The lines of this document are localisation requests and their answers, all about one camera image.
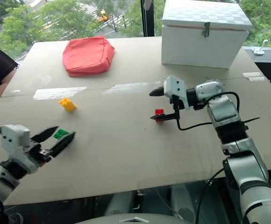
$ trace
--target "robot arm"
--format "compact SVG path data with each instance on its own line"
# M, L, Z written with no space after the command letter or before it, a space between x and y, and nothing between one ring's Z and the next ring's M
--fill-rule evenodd
M223 161L224 172L232 187L240 190L240 205L243 223L271 224L271 181L268 170L253 143L248 137L248 127L241 121L239 107L235 107L219 80L207 82L188 89L183 80L169 76L164 87L150 96L170 98L173 114L151 117L157 120L176 119L180 130L179 110L207 107L209 117L221 140L222 151L228 157Z
M58 127L47 128L29 138L30 130L22 125L5 125L0 128L2 147L8 159L0 163L0 223L5 223L3 205L26 174L35 173L39 167L56 157L73 140L75 132L63 136L51 149L41 149L40 143L48 139Z

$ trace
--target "red cushion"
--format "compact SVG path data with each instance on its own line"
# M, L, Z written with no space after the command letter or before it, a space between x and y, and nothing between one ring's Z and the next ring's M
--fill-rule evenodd
M63 52L63 65L69 76L94 75L109 69L113 53L104 36L72 39Z

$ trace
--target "metal latch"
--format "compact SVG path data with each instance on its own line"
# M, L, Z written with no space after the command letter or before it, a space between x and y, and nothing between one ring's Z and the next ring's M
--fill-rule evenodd
M202 35L204 37L209 37L209 34L210 34L210 22L206 22L204 25L205 25L205 30L202 32Z

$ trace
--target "box lid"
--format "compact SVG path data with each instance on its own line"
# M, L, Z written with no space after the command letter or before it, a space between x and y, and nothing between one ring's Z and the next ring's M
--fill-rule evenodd
M178 27L204 27L250 30L252 23L238 4L198 1L166 0L163 25Z

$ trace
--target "yellow lego brick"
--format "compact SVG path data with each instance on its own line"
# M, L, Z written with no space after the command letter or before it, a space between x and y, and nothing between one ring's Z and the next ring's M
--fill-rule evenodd
M59 101L59 104L61 104L68 112L71 112L72 110L76 108L74 103L72 103L72 101L69 100L67 97L65 97L64 99L61 99Z

